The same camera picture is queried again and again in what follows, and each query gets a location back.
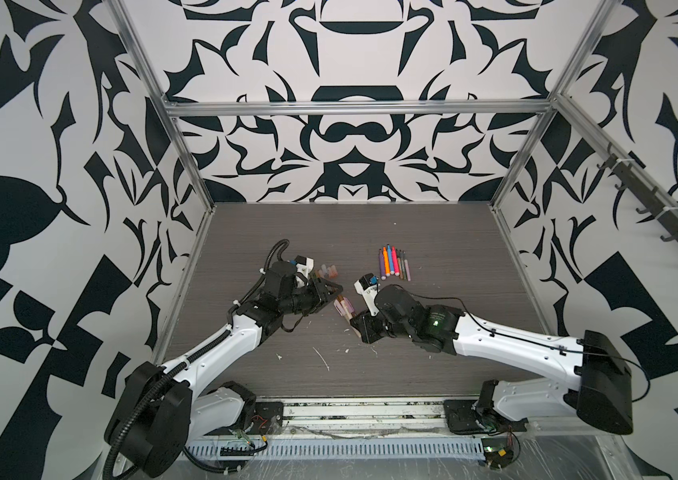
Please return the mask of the pink highlighter pen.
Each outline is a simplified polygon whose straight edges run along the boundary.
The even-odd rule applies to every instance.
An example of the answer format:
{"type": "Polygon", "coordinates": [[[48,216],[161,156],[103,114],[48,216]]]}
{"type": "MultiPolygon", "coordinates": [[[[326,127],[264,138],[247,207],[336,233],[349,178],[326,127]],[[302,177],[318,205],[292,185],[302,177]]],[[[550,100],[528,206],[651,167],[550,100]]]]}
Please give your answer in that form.
{"type": "Polygon", "coordinates": [[[390,247],[390,250],[391,250],[391,253],[389,254],[389,255],[390,255],[390,259],[391,259],[392,265],[393,265],[393,267],[394,267],[395,275],[398,276],[397,262],[396,262],[396,253],[395,253],[395,252],[396,252],[396,249],[395,249],[394,247],[391,246],[391,247],[390,247]]]}

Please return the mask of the blue highlighter pen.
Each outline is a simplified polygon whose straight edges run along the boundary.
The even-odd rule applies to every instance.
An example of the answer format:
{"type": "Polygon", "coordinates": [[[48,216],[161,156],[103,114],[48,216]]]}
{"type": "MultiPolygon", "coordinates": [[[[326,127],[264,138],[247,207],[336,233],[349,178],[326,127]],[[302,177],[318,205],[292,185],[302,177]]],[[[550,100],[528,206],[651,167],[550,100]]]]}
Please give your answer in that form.
{"type": "Polygon", "coordinates": [[[396,275],[396,268],[394,263],[392,247],[389,244],[386,245],[386,258],[387,258],[388,276],[393,277],[396,275]]]}

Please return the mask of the purple marker pen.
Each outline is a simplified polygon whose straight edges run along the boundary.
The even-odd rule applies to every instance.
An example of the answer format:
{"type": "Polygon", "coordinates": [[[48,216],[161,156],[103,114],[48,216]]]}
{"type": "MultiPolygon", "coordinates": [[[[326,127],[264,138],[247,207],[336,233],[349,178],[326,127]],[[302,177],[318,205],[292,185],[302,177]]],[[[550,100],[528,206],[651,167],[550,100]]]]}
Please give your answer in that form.
{"type": "Polygon", "coordinates": [[[384,281],[387,279],[387,264],[385,260],[385,250],[384,249],[379,249],[378,251],[378,263],[379,263],[379,278],[381,281],[384,281]]]}

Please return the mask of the light pink cap pen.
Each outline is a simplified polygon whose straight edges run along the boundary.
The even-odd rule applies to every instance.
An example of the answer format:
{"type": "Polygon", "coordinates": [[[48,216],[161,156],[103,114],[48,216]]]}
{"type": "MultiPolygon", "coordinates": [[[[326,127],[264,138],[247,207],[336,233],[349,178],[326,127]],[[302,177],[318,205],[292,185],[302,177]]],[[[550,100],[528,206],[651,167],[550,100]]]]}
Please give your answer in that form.
{"type": "Polygon", "coordinates": [[[347,321],[350,321],[352,318],[352,315],[345,309],[344,304],[340,300],[335,300],[334,301],[335,308],[339,312],[339,314],[347,321]]]}

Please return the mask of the orange highlighter pen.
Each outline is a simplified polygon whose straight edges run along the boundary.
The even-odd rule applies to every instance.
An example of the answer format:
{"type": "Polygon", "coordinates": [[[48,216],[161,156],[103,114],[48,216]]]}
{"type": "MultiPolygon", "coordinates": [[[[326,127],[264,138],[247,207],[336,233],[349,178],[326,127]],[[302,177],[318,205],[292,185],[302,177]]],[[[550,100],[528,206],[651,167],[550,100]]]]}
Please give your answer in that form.
{"type": "Polygon", "coordinates": [[[386,279],[386,278],[389,278],[393,274],[393,272],[390,271],[390,264],[389,264],[389,256],[388,256],[387,247],[383,247],[381,249],[381,258],[382,258],[382,265],[383,265],[382,279],[386,279]]]}

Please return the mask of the green pen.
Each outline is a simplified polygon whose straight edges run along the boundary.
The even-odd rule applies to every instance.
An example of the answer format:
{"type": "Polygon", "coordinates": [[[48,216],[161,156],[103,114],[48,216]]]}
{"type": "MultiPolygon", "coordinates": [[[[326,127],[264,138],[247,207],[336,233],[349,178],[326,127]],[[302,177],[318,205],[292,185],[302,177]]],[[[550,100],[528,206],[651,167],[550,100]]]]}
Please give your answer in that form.
{"type": "Polygon", "coordinates": [[[405,264],[405,252],[402,250],[399,250],[398,252],[398,261],[399,261],[399,266],[400,266],[400,272],[401,272],[401,278],[405,281],[408,280],[408,275],[407,275],[407,267],[405,264]]]}

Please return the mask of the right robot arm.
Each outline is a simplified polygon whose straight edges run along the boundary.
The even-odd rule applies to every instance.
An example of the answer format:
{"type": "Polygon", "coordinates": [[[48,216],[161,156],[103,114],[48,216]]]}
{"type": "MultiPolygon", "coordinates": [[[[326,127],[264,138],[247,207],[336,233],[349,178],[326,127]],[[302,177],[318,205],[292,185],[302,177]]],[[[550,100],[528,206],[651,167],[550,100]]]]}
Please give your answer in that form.
{"type": "Polygon", "coordinates": [[[490,380],[477,415],[519,422],[528,417],[575,416],[615,435],[634,431],[635,361],[618,354],[603,334],[581,337],[538,334],[480,318],[446,297],[414,295],[398,284],[379,287],[360,280],[355,290],[366,304],[351,326],[366,344],[407,338],[431,353],[487,359],[534,374],[522,382],[490,380]]]}

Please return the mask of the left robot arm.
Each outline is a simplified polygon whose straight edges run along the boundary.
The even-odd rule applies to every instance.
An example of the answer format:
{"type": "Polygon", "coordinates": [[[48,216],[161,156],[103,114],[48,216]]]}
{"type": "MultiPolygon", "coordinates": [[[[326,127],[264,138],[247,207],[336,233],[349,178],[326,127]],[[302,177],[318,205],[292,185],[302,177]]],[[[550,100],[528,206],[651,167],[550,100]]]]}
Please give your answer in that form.
{"type": "Polygon", "coordinates": [[[125,389],[105,429],[109,451],[105,479],[129,479],[137,472],[162,475],[180,457],[216,474],[227,469],[191,454],[188,446],[219,430],[246,431],[256,396],[226,382],[209,388],[237,360],[284,330],[287,315],[304,319],[333,303],[341,285],[314,271],[313,259],[283,257],[290,242],[277,241],[254,285],[227,311],[223,326],[197,346],[161,365],[145,362],[126,379],[125,389]]]}

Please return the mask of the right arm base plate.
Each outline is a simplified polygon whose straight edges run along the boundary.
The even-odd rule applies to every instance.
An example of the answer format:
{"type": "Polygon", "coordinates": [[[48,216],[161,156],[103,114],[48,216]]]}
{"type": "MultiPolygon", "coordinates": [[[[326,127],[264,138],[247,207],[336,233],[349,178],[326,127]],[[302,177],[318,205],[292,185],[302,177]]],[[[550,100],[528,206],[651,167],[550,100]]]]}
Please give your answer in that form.
{"type": "Polygon", "coordinates": [[[480,400],[454,400],[443,402],[444,417],[448,430],[456,435],[498,435],[510,432],[526,432],[525,421],[512,421],[499,415],[492,407],[480,400]]]}

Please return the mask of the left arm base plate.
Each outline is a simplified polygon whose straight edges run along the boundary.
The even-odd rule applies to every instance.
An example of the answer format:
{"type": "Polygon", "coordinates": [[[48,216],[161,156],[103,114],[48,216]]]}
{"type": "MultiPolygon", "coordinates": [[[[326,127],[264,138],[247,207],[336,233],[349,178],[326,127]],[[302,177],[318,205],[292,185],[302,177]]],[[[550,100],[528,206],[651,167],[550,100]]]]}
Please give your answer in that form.
{"type": "Polygon", "coordinates": [[[281,401],[256,401],[244,432],[253,435],[278,434],[283,426],[284,407],[281,401]]]}

